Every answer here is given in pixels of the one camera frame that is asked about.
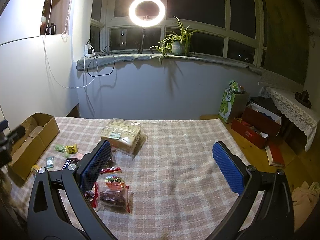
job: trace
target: green milk carton box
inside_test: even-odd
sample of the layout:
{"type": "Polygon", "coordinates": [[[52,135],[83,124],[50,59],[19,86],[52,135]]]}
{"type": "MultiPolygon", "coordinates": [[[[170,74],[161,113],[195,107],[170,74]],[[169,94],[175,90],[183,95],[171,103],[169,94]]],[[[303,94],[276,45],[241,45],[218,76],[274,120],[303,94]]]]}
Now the green milk carton box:
{"type": "Polygon", "coordinates": [[[240,117],[244,112],[249,100],[249,93],[243,91],[237,82],[230,81],[229,87],[225,89],[219,110],[219,117],[225,123],[230,123],[235,117],[240,117]]]}

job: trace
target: screw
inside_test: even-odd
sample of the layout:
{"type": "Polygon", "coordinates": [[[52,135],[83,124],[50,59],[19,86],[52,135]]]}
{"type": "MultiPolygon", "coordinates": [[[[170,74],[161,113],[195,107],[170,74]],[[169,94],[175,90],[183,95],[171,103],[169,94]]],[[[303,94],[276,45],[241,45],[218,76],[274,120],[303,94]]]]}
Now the screw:
{"type": "Polygon", "coordinates": [[[41,167],[38,172],[39,173],[44,173],[45,172],[45,167],[41,167]]]}
{"type": "Polygon", "coordinates": [[[73,171],[75,168],[76,168],[76,165],[75,165],[75,164],[70,164],[70,165],[68,166],[68,170],[69,170],[69,171],[73,171]]]}
{"type": "Polygon", "coordinates": [[[257,168],[256,168],[255,166],[253,166],[253,165],[247,166],[247,169],[248,169],[249,171],[256,171],[256,170],[257,170],[257,168]]]}
{"type": "Polygon", "coordinates": [[[283,170],[277,170],[277,173],[279,174],[279,175],[284,175],[284,171],[283,170]]]}

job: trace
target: red box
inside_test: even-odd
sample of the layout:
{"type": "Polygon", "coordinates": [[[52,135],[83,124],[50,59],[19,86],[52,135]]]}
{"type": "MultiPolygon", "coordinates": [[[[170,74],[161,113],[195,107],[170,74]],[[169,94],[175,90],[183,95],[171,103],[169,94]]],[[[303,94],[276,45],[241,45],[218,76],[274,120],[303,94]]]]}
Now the red box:
{"type": "Polygon", "coordinates": [[[231,129],[246,138],[248,141],[252,142],[260,149],[263,149],[266,145],[268,145],[269,139],[276,137],[281,128],[280,124],[249,107],[245,108],[242,115],[242,120],[253,125],[261,132],[269,135],[267,138],[263,138],[260,134],[250,129],[250,127],[245,126],[237,120],[233,120],[231,129]]]}

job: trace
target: plaid tablecloth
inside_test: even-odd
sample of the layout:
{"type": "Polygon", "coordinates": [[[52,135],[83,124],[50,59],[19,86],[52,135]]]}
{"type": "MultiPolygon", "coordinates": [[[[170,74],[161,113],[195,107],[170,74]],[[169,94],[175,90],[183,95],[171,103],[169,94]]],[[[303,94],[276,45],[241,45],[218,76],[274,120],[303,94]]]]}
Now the plaid tablecloth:
{"type": "MultiPolygon", "coordinates": [[[[78,144],[79,153],[93,150],[108,120],[56,117],[60,133],[37,164],[45,166],[54,156],[54,168],[65,163],[56,144],[78,144]]],[[[222,221],[238,195],[233,193],[212,158],[212,145],[223,141],[230,151],[248,165],[248,161],[220,120],[138,121],[146,136],[133,158],[115,154],[130,186],[131,213],[111,210],[103,203],[97,214],[118,239],[205,239],[222,221]]],[[[34,178],[23,187],[12,185],[11,196],[25,219],[34,178]]],[[[66,195],[61,191],[66,210],[74,226],[81,228],[66,195]]],[[[243,228],[248,227],[259,206],[259,194],[243,228]]]]}

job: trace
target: blue gripper pad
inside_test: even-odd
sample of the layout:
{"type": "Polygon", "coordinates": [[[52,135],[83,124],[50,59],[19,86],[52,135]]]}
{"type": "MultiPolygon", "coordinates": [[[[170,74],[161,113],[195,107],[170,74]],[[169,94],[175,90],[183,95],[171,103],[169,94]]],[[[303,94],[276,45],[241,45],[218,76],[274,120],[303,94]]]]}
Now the blue gripper pad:
{"type": "Polygon", "coordinates": [[[244,190],[244,178],[235,163],[228,156],[226,149],[216,142],[212,147],[212,155],[231,190],[241,195],[244,190]]]}
{"type": "Polygon", "coordinates": [[[91,162],[87,165],[84,171],[80,174],[79,188],[84,194],[86,191],[92,189],[93,184],[97,180],[100,171],[106,165],[111,156],[111,146],[108,141],[105,141],[100,149],[97,151],[91,162]]]}

